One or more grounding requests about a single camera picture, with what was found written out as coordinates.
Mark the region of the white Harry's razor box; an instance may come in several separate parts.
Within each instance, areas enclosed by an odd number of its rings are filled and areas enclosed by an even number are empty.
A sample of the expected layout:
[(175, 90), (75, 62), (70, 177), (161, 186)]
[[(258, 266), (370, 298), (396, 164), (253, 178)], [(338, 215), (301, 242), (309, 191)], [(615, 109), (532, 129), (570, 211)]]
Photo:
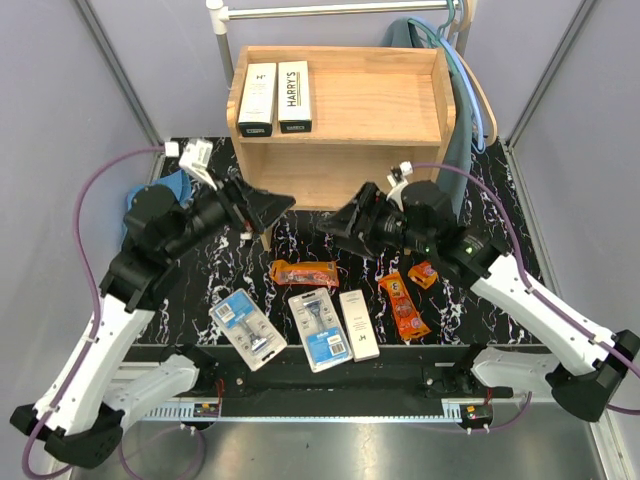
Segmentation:
[(282, 134), (312, 130), (312, 105), (307, 61), (279, 62), (277, 119)]

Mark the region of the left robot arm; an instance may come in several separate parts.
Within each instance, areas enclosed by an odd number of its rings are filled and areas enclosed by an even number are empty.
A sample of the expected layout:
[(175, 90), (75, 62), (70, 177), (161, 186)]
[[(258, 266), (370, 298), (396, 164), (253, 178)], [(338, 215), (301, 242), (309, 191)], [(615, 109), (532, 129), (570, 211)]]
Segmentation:
[(179, 260), (229, 227), (262, 234), (296, 203), (290, 195), (216, 180), (188, 207), (165, 185), (142, 188), (124, 217), (125, 241), (94, 295), (95, 312), (63, 370), (34, 404), (17, 407), (11, 424), (40, 440), (68, 467), (93, 469), (119, 446), (125, 432), (172, 397), (208, 394), (217, 362), (184, 344), (153, 370), (120, 390), (109, 386), (140, 332), (180, 278)]

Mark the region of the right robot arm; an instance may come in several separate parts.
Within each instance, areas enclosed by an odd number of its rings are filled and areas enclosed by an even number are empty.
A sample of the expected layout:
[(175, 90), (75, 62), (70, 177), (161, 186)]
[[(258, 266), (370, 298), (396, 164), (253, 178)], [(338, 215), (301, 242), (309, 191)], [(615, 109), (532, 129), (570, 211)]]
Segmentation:
[(480, 348), (454, 371), (463, 395), (487, 387), (542, 391), (573, 416), (596, 422), (639, 352), (638, 335), (613, 332), (579, 314), (532, 278), (504, 242), (460, 224), (449, 196), (431, 181), (404, 186), (397, 199), (367, 182), (318, 227), (361, 257), (374, 258), (387, 247), (422, 255), (439, 275), (499, 307), (550, 350), (535, 361)]

